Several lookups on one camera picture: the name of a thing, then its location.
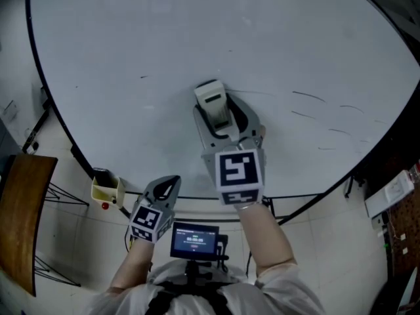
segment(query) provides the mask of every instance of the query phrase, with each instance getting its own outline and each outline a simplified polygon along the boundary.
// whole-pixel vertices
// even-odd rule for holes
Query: black cable
[[[224,257],[226,255],[226,247],[228,244],[226,244],[225,246],[223,246],[223,252],[222,252],[222,256]],[[222,260],[222,271],[227,273],[228,272],[228,268],[227,266],[224,264],[224,259]]]
[[[247,262],[247,270],[245,272],[245,275],[247,276],[247,278],[248,278],[248,273],[249,273],[249,264],[251,263],[251,257],[252,257],[252,254],[251,254],[251,251],[250,251],[249,256],[248,256],[248,262]]]
[[[127,247],[127,233],[129,231],[129,226],[127,226],[127,229],[125,231],[125,235],[124,235],[124,245],[125,245],[125,249],[127,250],[127,252],[129,252],[129,248]]]
[[[289,215],[274,216],[277,219],[288,218]],[[195,218],[175,218],[176,222],[196,222],[196,223],[239,223],[240,219],[195,219]]]
[[[272,213],[272,215],[273,215],[274,217],[276,217],[276,212],[274,211],[274,204],[273,204],[273,200],[272,200],[271,198],[269,198],[268,200],[269,200],[269,202],[270,202],[270,210],[271,210],[271,213]]]
[[[217,247],[217,257],[218,257],[217,258],[217,269],[219,269],[220,266],[221,266],[221,259],[220,259],[221,255],[222,255],[222,247],[218,246]]]
[[[128,191],[125,192],[126,194],[131,194],[131,195],[143,195],[142,192],[132,192],[132,191]],[[307,197],[307,196],[316,196],[316,195],[320,195],[320,193],[315,193],[315,194],[305,194],[305,195],[293,195],[293,196],[270,196],[267,198],[270,198],[272,200],[276,200],[276,199],[283,199],[283,198],[299,198],[299,197]],[[195,196],[178,196],[178,198],[181,198],[183,200],[206,200],[206,201],[219,201],[219,198],[217,197],[195,197]]]
[[[122,208],[120,208],[119,210],[123,213],[123,215],[124,215],[124,216],[126,216],[128,219],[130,219],[131,214],[130,214],[130,212],[128,212],[128,211],[126,210],[126,208],[122,207]]]

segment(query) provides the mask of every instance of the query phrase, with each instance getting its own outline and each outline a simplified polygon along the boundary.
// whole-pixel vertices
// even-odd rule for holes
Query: screen
[[[216,233],[179,228],[175,234],[174,248],[178,251],[213,253]]]

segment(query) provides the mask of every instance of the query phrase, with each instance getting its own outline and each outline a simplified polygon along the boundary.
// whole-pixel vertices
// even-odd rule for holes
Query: white tiled floor
[[[73,287],[36,277],[37,297],[29,296],[0,273],[0,299],[14,314],[79,314],[87,301],[104,291],[122,262],[128,220],[119,211],[104,211],[90,199],[90,179],[70,153],[71,144],[54,115],[37,137],[37,154],[59,159],[52,182],[91,203],[65,205],[47,202],[37,238],[37,254],[82,287]],[[362,191],[353,187],[350,199],[341,186],[308,211],[283,226],[292,244],[301,278],[319,296],[328,314],[369,314],[370,306],[387,280],[383,238],[371,227]],[[277,199],[277,215],[287,215],[310,198]],[[136,200],[126,195],[130,209]],[[180,199],[177,217],[236,219],[231,207],[217,201]],[[229,235],[228,264],[245,269],[248,245],[239,223],[219,223]],[[154,265],[170,261],[171,232],[156,245]],[[251,260],[249,280],[255,280]]]

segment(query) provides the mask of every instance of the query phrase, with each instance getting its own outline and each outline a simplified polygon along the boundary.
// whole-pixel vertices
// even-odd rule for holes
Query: floor tile
[[[319,219],[322,217],[336,215],[350,210],[347,200],[344,197],[344,185],[339,186],[332,193],[321,199],[318,203],[308,209],[309,219]]]
[[[175,205],[175,216],[179,219],[192,219],[191,223],[216,225],[220,230],[241,230],[239,216],[231,205],[222,205],[220,201],[206,199],[178,199]],[[229,219],[237,222],[203,222],[203,219]]]
[[[128,194],[128,193],[125,193],[125,195],[124,195],[124,201],[123,201],[124,208],[128,212],[131,213],[133,211],[133,207],[134,207],[137,199],[138,199],[138,194]]]
[[[357,232],[351,211],[312,220],[310,225],[322,287],[358,264]]]
[[[359,260],[363,260],[378,249],[383,248],[385,244],[383,234],[382,232],[378,234],[378,229],[373,229],[371,219],[368,217],[364,206],[352,210],[350,216],[356,232]]]
[[[312,289],[319,287],[319,277],[316,269],[316,252],[309,222],[287,224],[282,226],[282,228],[292,246],[293,253],[298,263],[300,279]],[[245,237],[245,232],[243,232],[243,259],[245,269],[248,256],[249,246]],[[251,258],[248,274],[250,283],[255,281],[255,273],[255,261]]]
[[[388,280],[385,248],[379,248],[360,262],[363,284],[363,314],[369,314],[376,296]]]
[[[37,297],[28,295],[28,315],[73,315],[72,286],[41,276],[35,276],[35,286]]]
[[[74,278],[83,287],[104,291],[123,262],[125,225],[80,218],[73,257]]]
[[[308,209],[309,219],[319,219],[327,216],[333,216],[337,213],[356,209],[364,205],[363,188],[359,188],[357,182],[353,183],[352,192],[348,199],[344,194],[347,188],[347,182],[340,185],[328,196],[321,199],[318,203]],[[307,197],[304,200],[309,202],[313,197]]]
[[[37,235],[37,255],[70,277],[78,218],[70,213],[44,206]]]
[[[273,199],[274,212],[276,213],[276,216],[290,215],[305,204],[306,200],[302,197]],[[304,211],[286,224],[305,222],[308,220],[308,211]]]
[[[38,141],[40,148],[69,150],[72,147],[72,143],[53,110],[49,110],[49,116],[38,132],[36,141]]]
[[[11,134],[8,131],[5,131],[4,134],[0,133],[0,169],[5,168],[10,155],[18,153],[20,153],[20,148]]]
[[[97,291],[84,287],[73,287],[73,293],[71,294],[73,315],[85,315],[83,311],[95,295],[98,295]]]
[[[73,154],[70,150],[60,149],[60,148],[48,148],[48,147],[39,147],[35,153],[39,156],[51,156],[52,158],[72,158]]]
[[[226,247],[226,255],[229,256],[229,260],[226,264],[240,268],[245,272],[245,261],[243,255],[243,240],[242,231],[227,231],[221,232],[228,236],[228,245]]]
[[[327,315],[363,314],[362,275],[356,267],[320,289],[320,300]]]
[[[88,180],[90,180],[90,178],[81,168],[80,164],[78,164],[76,159],[61,158],[58,159],[56,169],[52,174],[51,183],[82,200]],[[53,195],[48,193],[47,197],[53,197]],[[73,200],[60,195],[60,201],[72,202]],[[78,215],[87,209],[84,205],[55,203],[50,201],[46,201],[45,205],[62,211],[67,211],[75,215]]]
[[[2,271],[0,271],[0,284],[0,299],[12,314],[20,315],[21,310],[29,314],[28,293]]]

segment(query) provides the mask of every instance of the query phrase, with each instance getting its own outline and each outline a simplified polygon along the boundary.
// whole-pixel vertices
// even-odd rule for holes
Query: forearm
[[[239,210],[238,215],[257,265],[257,275],[277,264],[296,262],[283,230],[263,204]]]
[[[145,284],[152,262],[154,244],[137,239],[112,279],[108,291],[121,293],[127,288]]]

